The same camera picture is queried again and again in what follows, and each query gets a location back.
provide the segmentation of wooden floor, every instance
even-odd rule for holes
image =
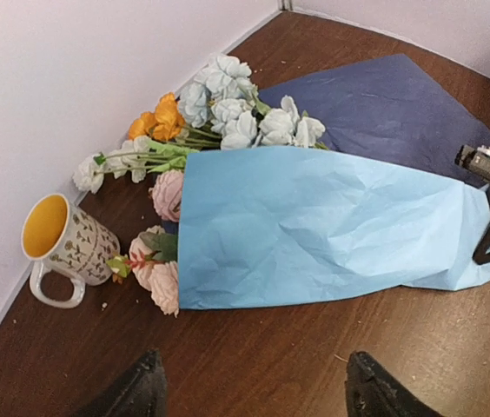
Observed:
[[[258,69],[261,87],[396,53],[490,128],[489,80],[389,37],[285,13],[235,49]],[[158,221],[149,185],[108,182],[82,206],[127,248]],[[459,293],[394,288],[297,307],[182,311],[174,319],[135,281],[92,288],[69,311],[44,306],[25,285],[0,327],[0,416],[67,415],[148,348],[162,352],[170,417],[345,416],[346,364],[338,356],[360,349],[444,415],[490,417],[490,283]]]

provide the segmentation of white flower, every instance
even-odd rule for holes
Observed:
[[[209,64],[195,76],[197,83],[210,91],[213,99],[251,97],[251,68],[235,56],[213,55]]]
[[[182,89],[177,108],[185,122],[200,128],[209,119],[209,92],[202,83],[189,83]]]
[[[305,116],[297,123],[293,144],[300,148],[311,148],[321,138],[325,130],[326,128],[320,120]]]
[[[119,178],[127,173],[127,169],[132,166],[133,160],[128,156],[119,156],[133,152],[133,141],[125,141],[120,149],[112,150],[108,154],[108,165],[114,170],[114,178]]]
[[[256,119],[250,111],[241,113],[237,120],[226,124],[225,134],[220,143],[221,150],[250,148],[258,135]]]
[[[262,145],[289,145],[295,133],[292,116],[283,109],[271,109],[259,123]]]
[[[150,151],[150,139],[148,136],[138,136],[133,140],[133,150],[135,152],[148,152]]]
[[[150,150],[150,138],[148,136],[138,136],[133,141],[125,141],[122,143],[120,149],[111,151],[108,154],[109,167],[114,170],[114,178],[124,176],[128,169],[131,170],[131,180],[133,182],[141,182],[147,175],[145,168],[139,169],[144,166],[145,162],[140,161],[137,155],[125,155],[134,154],[135,152],[148,152]]]
[[[245,100],[236,98],[226,98],[220,100],[212,106],[212,114],[215,120],[212,121],[211,130],[224,135],[226,124],[229,121],[237,120],[241,113],[250,111],[251,106]]]
[[[104,182],[104,168],[106,163],[98,165],[95,161],[95,156],[88,156],[79,164],[77,170],[73,174],[73,182],[80,191],[90,191],[96,194]]]

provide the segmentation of patterned mug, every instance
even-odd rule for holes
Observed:
[[[117,237],[62,194],[52,194],[35,204],[21,235],[25,256],[34,262],[30,291],[45,304],[58,308],[78,306],[85,285],[100,285],[112,271],[106,261],[118,254]],[[54,270],[70,278],[73,295],[67,301],[52,300],[41,290],[43,276]]]

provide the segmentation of mug handle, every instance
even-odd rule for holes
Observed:
[[[73,308],[77,307],[83,301],[83,297],[85,295],[85,282],[81,278],[71,278],[71,283],[73,284],[73,294],[71,298],[67,301],[58,301],[52,300],[44,295],[41,290],[41,281],[45,274],[51,271],[50,268],[47,268],[42,261],[35,261],[33,264],[33,270],[30,273],[30,291],[33,295],[44,304],[48,304],[52,307],[57,308]]]

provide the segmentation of blue wrapping paper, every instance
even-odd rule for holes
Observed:
[[[179,227],[180,307],[480,285],[490,264],[471,255],[489,222],[482,190],[400,165],[292,147],[193,154]]]
[[[333,150],[484,185],[454,159],[462,145],[490,146],[490,130],[405,55],[316,72],[260,93],[272,107],[285,95],[324,123],[321,140]]]

